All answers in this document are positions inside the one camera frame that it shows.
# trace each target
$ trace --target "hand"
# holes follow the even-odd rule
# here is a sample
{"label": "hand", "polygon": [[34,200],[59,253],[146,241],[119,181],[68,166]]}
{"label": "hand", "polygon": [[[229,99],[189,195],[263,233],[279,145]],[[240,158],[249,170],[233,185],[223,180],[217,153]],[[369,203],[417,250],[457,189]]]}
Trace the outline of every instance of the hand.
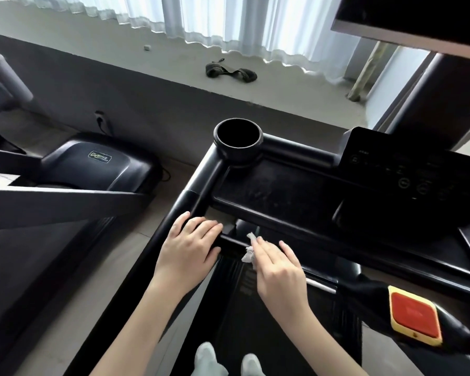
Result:
{"label": "hand", "polygon": [[258,237],[251,241],[257,260],[257,292],[284,331],[311,313],[306,276],[293,250],[283,241],[279,250]]}
{"label": "hand", "polygon": [[172,225],[158,255],[150,283],[179,298],[207,276],[221,250],[217,246],[209,251],[223,225],[198,217],[190,219],[181,230],[189,217],[190,213],[185,212]]}

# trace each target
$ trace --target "sheer curtain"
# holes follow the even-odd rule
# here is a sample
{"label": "sheer curtain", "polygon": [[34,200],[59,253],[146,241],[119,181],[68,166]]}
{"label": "sheer curtain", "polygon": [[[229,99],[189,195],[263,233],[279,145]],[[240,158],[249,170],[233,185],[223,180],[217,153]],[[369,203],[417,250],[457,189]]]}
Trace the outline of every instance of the sheer curtain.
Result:
{"label": "sheer curtain", "polygon": [[148,27],[328,79],[344,75],[359,38],[330,30],[340,0],[15,0]]}

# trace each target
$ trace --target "treadmill console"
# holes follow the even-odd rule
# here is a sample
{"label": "treadmill console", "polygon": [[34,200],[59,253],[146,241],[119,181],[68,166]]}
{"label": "treadmill console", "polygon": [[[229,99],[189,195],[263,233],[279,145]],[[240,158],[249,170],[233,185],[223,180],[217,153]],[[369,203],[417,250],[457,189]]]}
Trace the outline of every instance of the treadmill console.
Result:
{"label": "treadmill console", "polygon": [[336,165],[349,183],[470,214],[470,156],[356,127],[344,134]]}

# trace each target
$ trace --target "printed logo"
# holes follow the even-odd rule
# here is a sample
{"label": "printed logo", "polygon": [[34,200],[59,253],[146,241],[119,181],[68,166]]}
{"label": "printed logo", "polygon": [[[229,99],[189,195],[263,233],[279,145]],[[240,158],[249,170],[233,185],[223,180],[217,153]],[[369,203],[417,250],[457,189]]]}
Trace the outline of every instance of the printed logo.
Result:
{"label": "printed logo", "polygon": [[97,152],[95,150],[90,152],[88,157],[92,158],[92,159],[95,159],[96,161],[103,162],[103,163],[108,163],[111,160],[110,155],[107,155],[107,154],[101,153],[101,152]]}

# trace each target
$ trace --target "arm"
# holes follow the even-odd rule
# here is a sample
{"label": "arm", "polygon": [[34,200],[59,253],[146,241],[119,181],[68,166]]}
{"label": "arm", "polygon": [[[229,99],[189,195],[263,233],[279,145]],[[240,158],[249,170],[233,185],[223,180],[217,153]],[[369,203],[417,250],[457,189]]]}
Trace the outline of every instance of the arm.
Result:
{"label": "arm", "polygon": [[271,315],[320,376],[366,376],[317,320],[308,304],[306,277],[293,250],[261,237],[252,240],[257,260],[257,291]]}
{"label": "arm", "polygon": [[222,224],[182,214],[173,224],[143,298],[91,376],[141,376],[181,298],[213,267],[220,248],[209,252]]}

